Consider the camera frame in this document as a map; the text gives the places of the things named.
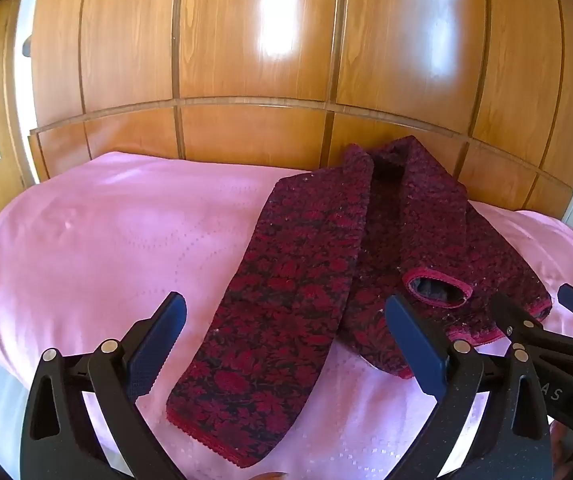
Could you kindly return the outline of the wooden panelled headboard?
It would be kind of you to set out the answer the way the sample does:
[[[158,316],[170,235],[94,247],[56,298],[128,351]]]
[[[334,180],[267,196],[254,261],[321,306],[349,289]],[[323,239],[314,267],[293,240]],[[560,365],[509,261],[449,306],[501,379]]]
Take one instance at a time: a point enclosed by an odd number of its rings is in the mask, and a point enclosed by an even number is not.
[[[315,170],[415,136],[473,200],[573,197],[573,0],[37,0],[47,179],[112,151]]]

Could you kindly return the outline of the pink bed sheet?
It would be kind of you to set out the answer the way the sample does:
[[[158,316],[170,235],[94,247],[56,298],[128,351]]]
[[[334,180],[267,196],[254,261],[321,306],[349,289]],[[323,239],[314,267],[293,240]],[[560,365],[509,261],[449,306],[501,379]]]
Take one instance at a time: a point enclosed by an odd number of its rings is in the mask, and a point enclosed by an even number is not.
[[[381,479],[434,400],[340,344],[294,427],[241,469],[166,417],[166,401],[212,322],[282,168],[111,153],[29,188],[0,214],[0,460],[44,350],[86,353],[180,292],[188,322],[137,406],[191,479]]]

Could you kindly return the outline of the dark red floral sweater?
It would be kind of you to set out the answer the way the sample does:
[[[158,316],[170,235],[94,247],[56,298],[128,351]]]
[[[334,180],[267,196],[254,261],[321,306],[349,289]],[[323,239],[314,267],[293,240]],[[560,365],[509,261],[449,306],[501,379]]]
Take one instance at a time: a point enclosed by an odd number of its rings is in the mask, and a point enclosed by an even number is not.
[[[552,300],[536,272],[413,136],[279,180],[195,357],[169,422],[240,467],[263,460],[305,406],[334,341],[400,377],[386,326],[400,294],[471,344],[500,337],[503,294],[537,320]]]

